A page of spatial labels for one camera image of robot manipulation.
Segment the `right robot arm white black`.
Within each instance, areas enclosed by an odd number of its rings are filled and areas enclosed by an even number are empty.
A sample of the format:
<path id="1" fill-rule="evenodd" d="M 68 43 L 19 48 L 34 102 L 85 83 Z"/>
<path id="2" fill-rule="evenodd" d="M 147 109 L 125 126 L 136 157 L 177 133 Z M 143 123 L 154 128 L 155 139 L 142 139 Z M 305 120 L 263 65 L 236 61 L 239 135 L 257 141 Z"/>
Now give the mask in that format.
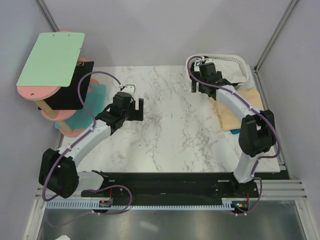
<path id="1" fill-rule="evenodd" d="M 229 184 L 230 193 L 240 197 L 247 191 L 246 183 L 254 178 L 260 159 L 269 158 L 265 153 L 277 142 L 274 114 L 249 104 L 216 70 L 214 63 L 187 63 L 187 67 L 191 91 L 206 94 L 223 104 L 240 121 L 238 143 L 242 153 L 233 172 L 235 181 Z"/>

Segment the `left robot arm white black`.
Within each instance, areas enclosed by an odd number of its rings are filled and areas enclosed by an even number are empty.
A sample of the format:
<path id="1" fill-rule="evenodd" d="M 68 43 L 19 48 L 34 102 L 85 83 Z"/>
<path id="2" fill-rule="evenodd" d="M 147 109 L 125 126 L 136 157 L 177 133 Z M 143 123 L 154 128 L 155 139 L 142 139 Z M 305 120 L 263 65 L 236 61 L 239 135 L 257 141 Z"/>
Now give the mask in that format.
<path id="1" fill-rule="evenodd" d="M 106 196 L 110 185 L 96 170 L 78 171 L 80 162 L 102 141 L 112 136 L 126 121 L 144 119 L 144 100 L 135 100 L 136 87 L 125 85 L 96 117 L 94 122 L 72 142 L 57 150 L 47 149 L 42 155 L 38 182 L 42 196 L 52 191 L 55 196 L 69 198 L 76 191 L 90 191 Z"/>

